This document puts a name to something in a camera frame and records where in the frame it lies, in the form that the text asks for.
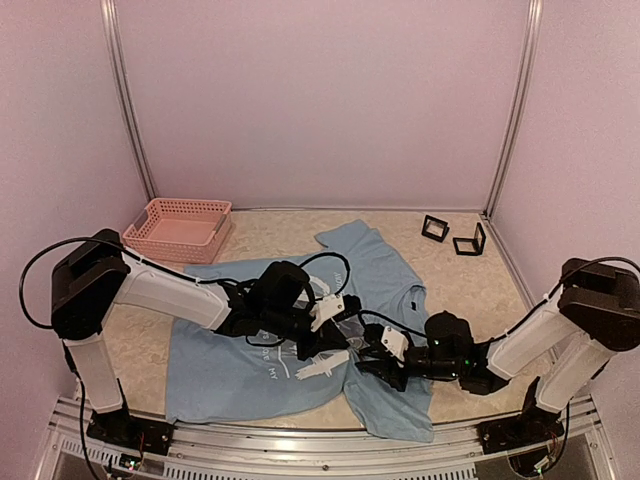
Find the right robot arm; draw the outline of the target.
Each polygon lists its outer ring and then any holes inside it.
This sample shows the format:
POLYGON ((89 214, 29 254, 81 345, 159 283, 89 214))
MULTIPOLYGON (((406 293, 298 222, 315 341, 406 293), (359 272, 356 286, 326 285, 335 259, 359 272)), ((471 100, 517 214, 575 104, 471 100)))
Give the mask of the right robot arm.
POLYGON ((532 382, 527 409, 511 423, 512 436, 531 444, 613 356, 638 347, 639 267, 622 257, 571 258, 552 289, 496 338, 475 342, 469 322, 447 311, 425 321, 424 344, 415 344, 414 336, 389 318, 366 325, 367 346, 359 353, 358 370, 397 391, 404 391, 411 378, 424 378, 489 395, 571 338, 554 366, 532 382))

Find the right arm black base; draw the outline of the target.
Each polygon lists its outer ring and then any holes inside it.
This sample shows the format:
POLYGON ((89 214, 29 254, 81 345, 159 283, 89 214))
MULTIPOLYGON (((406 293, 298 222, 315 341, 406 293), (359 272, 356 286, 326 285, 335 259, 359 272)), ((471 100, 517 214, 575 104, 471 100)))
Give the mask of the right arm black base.
POLYGON ((530 446, 565 434, 560 413, 551 413, 537 406, 539 382, 540 377, 537 377, 530 384, 519 414, 485 421, 477 426, 485 455, 530 446))

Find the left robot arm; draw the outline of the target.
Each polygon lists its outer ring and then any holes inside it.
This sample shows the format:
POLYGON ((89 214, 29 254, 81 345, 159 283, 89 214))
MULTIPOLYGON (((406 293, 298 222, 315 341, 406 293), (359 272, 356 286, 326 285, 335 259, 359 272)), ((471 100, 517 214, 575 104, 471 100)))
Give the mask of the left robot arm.
POLYGON ((306 360, 344 349, 337 325, 361 306, 341 290, 319 295, 303 263, 271 262, 256 279, 201 279, 172 270, 125 247, 103 229, 74 239, 76 249, 51 275, 51 325, 82 380, 102 430, 121 445, 140 434, 102 337, 114 305, 131 305, 189 320, 226 337, 269 333, 292 341, 306 360))

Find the light blue printed t-shirt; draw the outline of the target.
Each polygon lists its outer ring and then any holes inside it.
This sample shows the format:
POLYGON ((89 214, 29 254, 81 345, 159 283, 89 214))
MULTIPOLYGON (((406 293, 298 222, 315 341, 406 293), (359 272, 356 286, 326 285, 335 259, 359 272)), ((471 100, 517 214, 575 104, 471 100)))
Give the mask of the light blue printed t-shirt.
MULTIPOLYGON (((344 255, 307 267, 316 293, 342 290, 360 298, 367 310, 379 312, 419 330, 427 320, 427 291, 417 273, 380 232, 361 220, 319 232, 326 251, 344 255)), ((339 395, 366 430, 388 439, 430 443, 434 439, 428 409, 431 383, 411 379, 398 392, 373 374, 356 367, 363 330, 356 318, 339 325, 350 348, 348 361, 331 367, 332 353, 300 361, 292 342, 276 343, 262 333, 246 342, 217 335, 193 322, 177 319, 172 328, 166 417, 169 421, 203 423, 251 421, 292 415, 320 407, 339 395)))

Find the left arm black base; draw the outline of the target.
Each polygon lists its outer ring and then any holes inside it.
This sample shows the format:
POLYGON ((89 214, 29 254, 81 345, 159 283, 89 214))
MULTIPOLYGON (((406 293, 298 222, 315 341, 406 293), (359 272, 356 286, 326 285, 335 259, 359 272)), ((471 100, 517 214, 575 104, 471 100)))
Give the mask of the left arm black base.
POLYGON ((162 456, 169 453, 173 433, 173 424, 136 417, 124 408, 102 414, 93 411, 87 427, 91 439, 162 456))

